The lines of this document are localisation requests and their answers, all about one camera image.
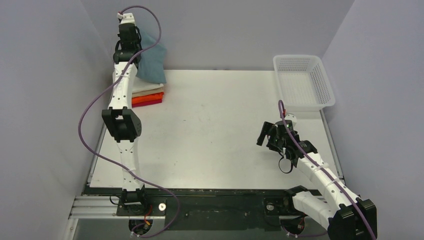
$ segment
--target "white table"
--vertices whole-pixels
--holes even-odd
[[[279,92],[273,71],[167,70],[163,103],[136,107],[141,119],[141,177],[165,188],[316,189],[297,169],[280,172],[280,156],[256,145],[264,121],[277,122]],[[295,130],[337,175],[319,111],[295,113]],[[106,131],[100,153],[120,162]],[[281,161],[284,171],[288,160]],[[121,188],[122,170],[98,159],[91,188]]]

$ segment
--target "white wall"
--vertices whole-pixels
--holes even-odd
[[[150,8],[159,18],[167,69],[272,70],[278,54],[322,57],[354,0],[81,0],[105,45],[112,48],[118,11]],[[142,9],[140,28],[158,35]]]
[[[424,1],[356,0],[323,62],[347,185],[377,206],[379,239],[424,238]]]
[[[59,239],[92,159],[78,120],[112,61],[78,0],[2,1],[0,32],[0,238]],[[104,105],[85,121],[92,146]]]

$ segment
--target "folded cloth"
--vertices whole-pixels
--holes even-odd
[[[150,95],[150,94],[157,94],[157,93],[161,93],[164,91],[163,87],[159,87],[156,89],[152,89],[152,90],[147,90],[147,91],[139,91],[139,92],[135,92],[132,94],[132,97],[142,97],[142,96],[146,96],[146,95]]]
[[[139,30],[141,35],[141,46],[148,48],[152,46],[156,39],[143,30]],[[153,84],[166,84],[164,72],[164,59],[167,49],[160,43],[141,54],[141,61],[138,65],[136,76]]]
[[[160,104],[160,103],[162,103],[162,99],[153,100],[153,101],[144,101],[144,102],[132,104],[132,107],[137,108],[137,107],[143,107],[147,105]]]
[[[163,92],[154,93],[146,96],[137,96],[131,99],[132,104],[139,104],[148,101],[161,100],[164,96]]]
[[[134,79],[134,84],[132,85],[132,93],[138,93],[142,91],[149,91],[153,89],[162,88],[164,85],[162,83],[150,83],[146,82],[138,77]]]

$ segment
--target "bolt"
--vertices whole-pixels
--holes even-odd
[[[274,210],[274,205],[268,204],[268,205],[266,205],[266,209],[268,209],[268,211],[272,211],[272,210]]]
[[[165,203],[159,204],[159,210],[160,211],[165,211],[165,209],[167,209],[167,205]]]

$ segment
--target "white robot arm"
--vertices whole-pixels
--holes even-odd
[[[291,120],[286,119],[285,123],[279,121],[275,124],[265,122],[257,145],[263,144],[265,136],[268,136],[266,146],[272,151],[284,153],[284,157],[314,184],[325,199],[324,202],[303,186],[297,186],[286,191],[289,198],[286,208],[310,216],[327,230],[330,239],[371,239],[364,222],[355,210],[358,206],[374,235],[377,236],[377,210],[373,202],[369,199],[361,200],[358,195],[348,189],[330,170],[328,163],[321,158],[317,149],[309,141],[300,140],[297,131],[293,129]],[[316,164],[312,163],[303,152]],[[346,194],[356,206],[353,206]]]
[[[113,82],[121,78],[113,87],[112,97],[107,109],[101,116],[119,148],[121,163],[136,176],[140,176],[138,160],[138,137],[142,132],[140,119],[132,111],[132,89],[141,57],[135,58],[125,69],[130,59],[142,49],[140,31],[132,13],[118,14],[119,41],[113,55]],[[126,205],[140,205],[139,212],[145,212],[147,201],[144,194],[144,183],[135,179],[122,169],[122,194],[120,201]]]

